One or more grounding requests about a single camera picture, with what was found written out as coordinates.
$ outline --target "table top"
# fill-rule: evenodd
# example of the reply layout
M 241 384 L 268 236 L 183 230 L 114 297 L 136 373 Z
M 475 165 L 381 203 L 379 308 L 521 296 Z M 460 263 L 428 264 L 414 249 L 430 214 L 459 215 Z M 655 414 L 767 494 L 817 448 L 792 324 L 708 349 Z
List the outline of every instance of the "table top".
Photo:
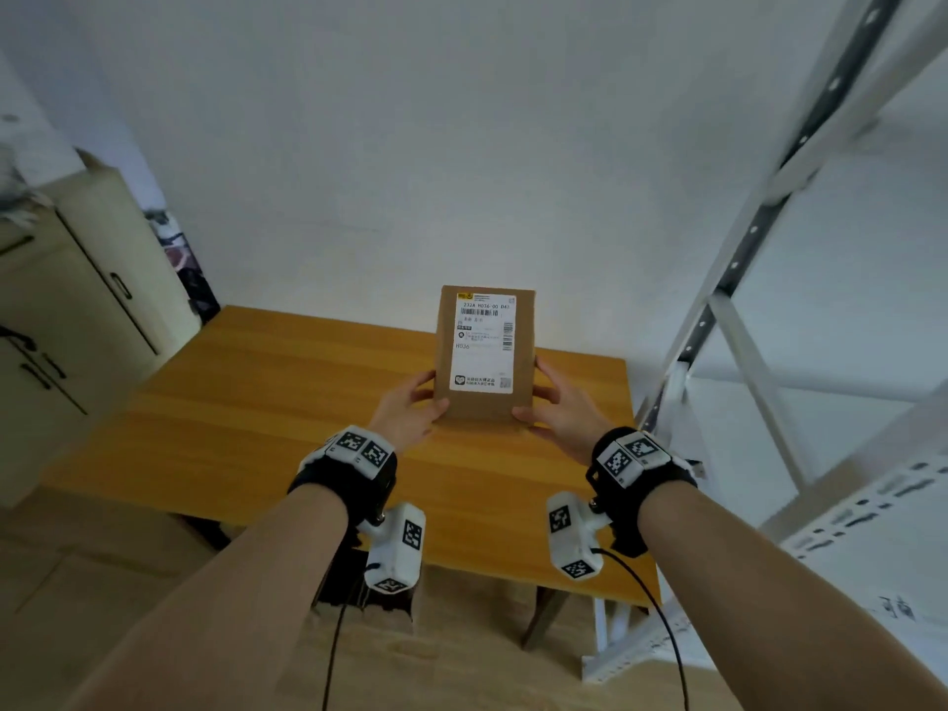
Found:
M 250 524 L 282 499 L 300 459 L 368 424 L 385 390 L 433 366 L 434 349 L 434 334 L 227 307 L 43 484 Z M 617 425 L 632 423 L 624 360 L 538 352 Z M 390 503 L 425 511 L 425 563 L 647 606 L 608 559 L 578 583 L 550 564 L 546 500 L 564 489 L 588 499 L 584 472 L 525 430 L 440 429 L 399 455 Z M 631 563 L 658 594 L 651 557 Z

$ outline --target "black wrist strap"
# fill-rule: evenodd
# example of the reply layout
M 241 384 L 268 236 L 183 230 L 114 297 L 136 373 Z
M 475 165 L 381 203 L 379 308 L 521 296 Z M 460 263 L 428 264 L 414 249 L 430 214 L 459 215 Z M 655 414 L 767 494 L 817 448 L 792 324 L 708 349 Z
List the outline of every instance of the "black wrist strap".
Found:
M 365 519 L 375 523 L 395 488 L 397 468 L 395 450 L 387 441 L 349 427 L 302 460 L 287 493 L 306 483 L 325 486 L 345 504 L 350 527 Z
M 596 509 L 612 519 L 615 541 L 611 548 L 632 558 L 648 551 L 638 525 L 646 497 L 669 481 L 698 486 L 685 460 L 632 427 L 611 430 L 596 443 L 586 480 L 595 491 Z

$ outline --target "cardboard box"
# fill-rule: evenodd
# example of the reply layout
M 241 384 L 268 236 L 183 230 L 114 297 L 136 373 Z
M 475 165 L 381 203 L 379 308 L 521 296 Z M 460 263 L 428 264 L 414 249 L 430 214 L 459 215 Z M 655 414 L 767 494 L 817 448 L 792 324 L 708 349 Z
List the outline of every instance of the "cardboard box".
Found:
M 441 288 L 434 398 L 446 422 L 519 426 L 514 406 L 533 404 L 534 299 L 525 289 Z

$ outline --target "white label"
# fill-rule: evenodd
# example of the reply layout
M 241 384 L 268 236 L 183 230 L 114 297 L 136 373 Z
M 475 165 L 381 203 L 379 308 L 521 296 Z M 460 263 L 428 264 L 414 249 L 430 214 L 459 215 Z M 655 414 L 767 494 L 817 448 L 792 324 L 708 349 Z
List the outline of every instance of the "white label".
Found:
M 516 297 L 458 295 L 450 389 L 514 394 L 515 320 Z

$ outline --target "beige cabinet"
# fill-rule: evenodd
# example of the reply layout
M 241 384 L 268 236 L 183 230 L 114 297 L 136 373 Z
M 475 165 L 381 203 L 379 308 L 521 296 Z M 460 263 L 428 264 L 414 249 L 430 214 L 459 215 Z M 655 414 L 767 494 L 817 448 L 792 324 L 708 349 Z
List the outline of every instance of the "beige cabinet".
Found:
M 47 190 L 30 229 L 0 223 L 0 505 L 39 482 L 200 328 L 121 177 Z

